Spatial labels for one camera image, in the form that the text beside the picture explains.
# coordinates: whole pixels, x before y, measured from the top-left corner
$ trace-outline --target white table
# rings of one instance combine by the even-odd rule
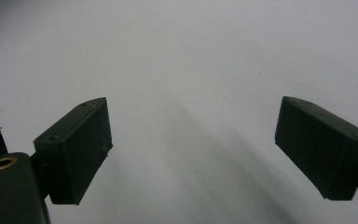
[[[274,145],[284,95],[358,126],[358,1],[0,0],[10,152],[108,100],[115,146],[52,223],[358,223]]]

